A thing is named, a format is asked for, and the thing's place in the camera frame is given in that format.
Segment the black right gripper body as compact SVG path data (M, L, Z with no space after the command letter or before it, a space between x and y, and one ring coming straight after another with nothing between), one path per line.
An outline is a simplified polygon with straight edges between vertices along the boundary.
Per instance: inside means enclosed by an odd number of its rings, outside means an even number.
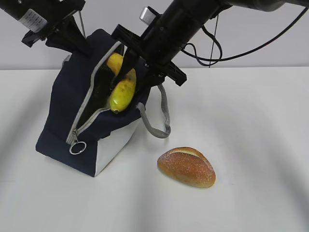
M186 74L171 60L181 50L182 43L176 41L171 29L164 25L163 19L164 15L159 14L141 36L119 24L114 29L112 38L120 41L127 49L135 50L146 67L158 69L181 86L187 80Z

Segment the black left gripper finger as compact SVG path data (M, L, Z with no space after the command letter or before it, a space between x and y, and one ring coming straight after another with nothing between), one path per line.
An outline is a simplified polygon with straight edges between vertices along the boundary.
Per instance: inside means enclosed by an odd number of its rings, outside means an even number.
M71 15L65 19L63 34L67 51L71 53L76 51L85 56L90 56L92 54L92 47L79 30L74 16Z
M50 36L48 36L45 45L67 52L72 52L72 46L70 42L65 37L59 34L51 34Z

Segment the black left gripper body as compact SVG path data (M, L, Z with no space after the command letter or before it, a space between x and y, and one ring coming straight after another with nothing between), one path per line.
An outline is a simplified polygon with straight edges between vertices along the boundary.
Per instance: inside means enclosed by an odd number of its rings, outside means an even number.
M24 0L21 6L25 12L21 24L29 29L22 43L32 47L38 40L46 41L51 34L64 37L64 22L69 16L80 12L84 0Z

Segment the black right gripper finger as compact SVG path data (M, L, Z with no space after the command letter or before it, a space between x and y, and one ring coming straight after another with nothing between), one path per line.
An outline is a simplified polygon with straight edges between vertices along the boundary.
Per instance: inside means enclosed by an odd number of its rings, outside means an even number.
M144 89L162 84L166 75L154 67L138 67L137 85L135 93L142 92Z
M125 75L135 67L139 60L139 54L132 48L128 48L123 57L123 63L120 69L120 72L114 79L114 84L118 84Z

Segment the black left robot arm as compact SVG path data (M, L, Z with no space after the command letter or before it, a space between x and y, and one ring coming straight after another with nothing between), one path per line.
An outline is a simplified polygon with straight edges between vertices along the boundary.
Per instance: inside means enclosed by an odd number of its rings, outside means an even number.
M85 56L93 49L79 30L74 14L80 12L84 0L2 0L0 8L29 31L22 43L32 47L37 41L46 46L79 52Z

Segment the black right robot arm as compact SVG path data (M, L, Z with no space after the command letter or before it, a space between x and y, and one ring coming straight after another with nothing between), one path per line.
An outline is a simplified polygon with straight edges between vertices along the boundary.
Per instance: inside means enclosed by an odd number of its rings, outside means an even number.
M138 89L159 85L167 76L181 86L187 76L172 60L200 29L205 30L208 20L233 6L272 12L285 3L284 0L174 0L162 14L145 7L140 14L140 20L147 25L142 35L121 25L112 33L114 39L127 47L112 87L124 79L140 58L147 72L138 82Z

